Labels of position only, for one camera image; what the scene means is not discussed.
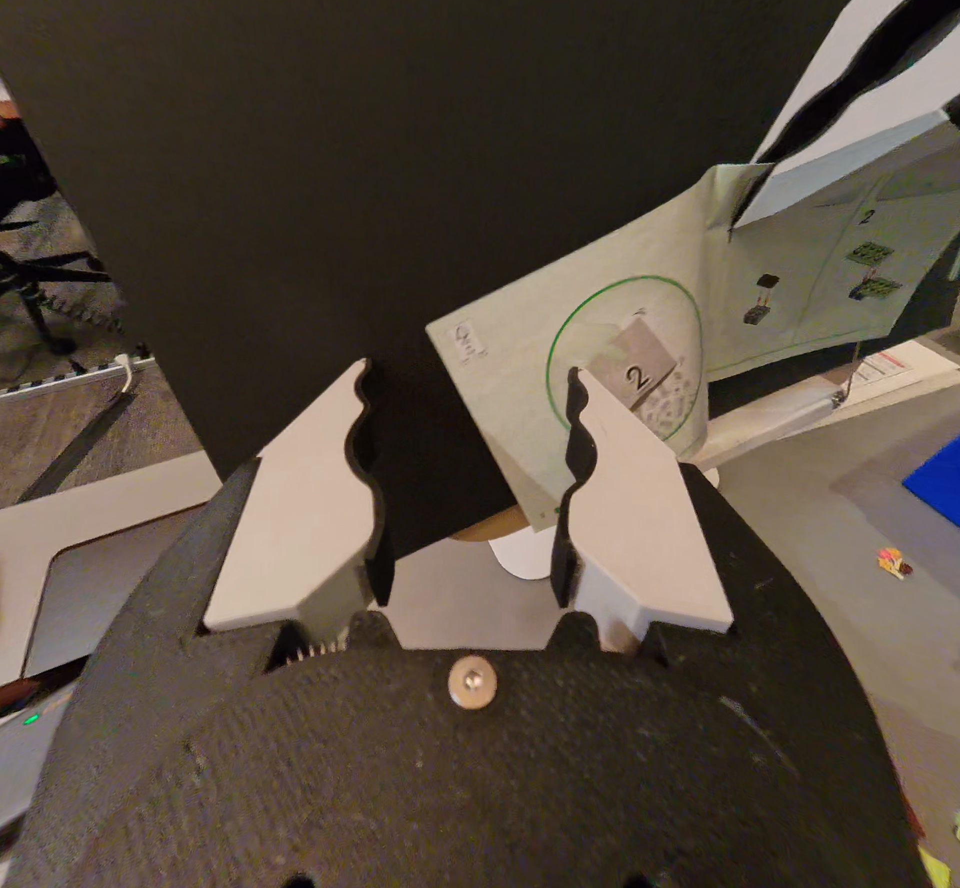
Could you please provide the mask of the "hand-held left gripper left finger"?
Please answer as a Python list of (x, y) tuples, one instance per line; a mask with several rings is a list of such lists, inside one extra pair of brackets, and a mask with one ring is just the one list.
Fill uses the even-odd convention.
[(258, 452), (202, 618), (208, 630), (280, 621), (308, 638), (342, 638), (355, 613), (388, 602), (385, 501), (361, 458), (372, 367), (355, 361)]

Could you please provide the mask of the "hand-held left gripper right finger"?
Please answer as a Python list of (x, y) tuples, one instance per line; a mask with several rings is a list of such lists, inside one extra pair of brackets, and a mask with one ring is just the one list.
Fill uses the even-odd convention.
[(564, 492), (551, 551), (558, 606), (589, 616), (603, 650), (632, 654), (652, 624), (734, 624), (681, 464), (582, 368), (568, 373)]

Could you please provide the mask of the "white monitor stand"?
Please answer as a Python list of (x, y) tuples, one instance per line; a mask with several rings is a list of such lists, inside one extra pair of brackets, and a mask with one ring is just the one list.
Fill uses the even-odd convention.
[[(850, 396), (860, 363), (855, 343), (843, 385), (816, 376), (774, 392), (709, 422), (706, 439), (688, 458), (714, 486), (715, 471), (750, 450), (802, 431), (828, 418)], [(535, 531), (519, 506), (513, 506), (456, 533), (464, 543), (488, 543), (502, 568), (523, 581), (546, 579), (555, 528)]]

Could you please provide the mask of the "toy instruction booklet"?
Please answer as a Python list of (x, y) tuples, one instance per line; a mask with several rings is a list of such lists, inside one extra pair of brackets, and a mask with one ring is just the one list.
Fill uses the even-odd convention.
[(682, 459), (709, 385), (888, 335), (958, 233), (958, 117), (735, 232), (764, 165), (721, 164), (593, 243), (427, 326), (534, 529), (556, 521), (570, 368)]

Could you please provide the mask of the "laminated paper sheet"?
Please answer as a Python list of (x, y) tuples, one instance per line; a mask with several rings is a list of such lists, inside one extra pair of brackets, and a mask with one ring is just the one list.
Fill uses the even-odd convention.
[(853, 374), (852, 388), (896, 389), (949, 373), (953, 365), (917, 341), (866, 356)]

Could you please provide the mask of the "white floor power strip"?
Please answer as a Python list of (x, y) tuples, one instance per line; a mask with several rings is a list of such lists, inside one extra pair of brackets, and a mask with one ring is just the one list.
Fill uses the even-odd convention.
[[(153, 356), (134, 356), (136, 372), (142, 372), (157, 364)], [(52, 392), (66, 391), (79, 385), (101, 380), (120, 379), (123, 381), (122, 370), (118, 369), (114, 361), (95, 366), (84, 371), (70, 371), (54, 377), (23, 382), (18, 385), (1, 389), (2, 402), (24, 400), (36, 396), (47, 395)]]

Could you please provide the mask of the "blue storage bin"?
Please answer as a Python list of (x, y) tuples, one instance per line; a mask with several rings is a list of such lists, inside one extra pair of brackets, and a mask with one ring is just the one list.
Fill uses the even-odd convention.
[(959, 438), (908, 474), (902, 485), (929, 508), (959, 525)]

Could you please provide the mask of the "black ribbed power brick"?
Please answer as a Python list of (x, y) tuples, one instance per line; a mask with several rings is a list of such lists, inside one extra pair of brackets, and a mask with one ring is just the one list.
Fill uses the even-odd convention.
[(2, 719), (1, 829), (29, 810), (53, 738), (77, 686), (77, 682), (68, 684)]

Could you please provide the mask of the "black monitor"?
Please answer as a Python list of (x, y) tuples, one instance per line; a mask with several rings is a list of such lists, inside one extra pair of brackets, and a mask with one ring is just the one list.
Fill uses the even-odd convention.
[(402, 557), (512, 496), (426, 326), (747, 162), (850, 0), (2, 0), (2, 79), (222, 477), (355, 359)]

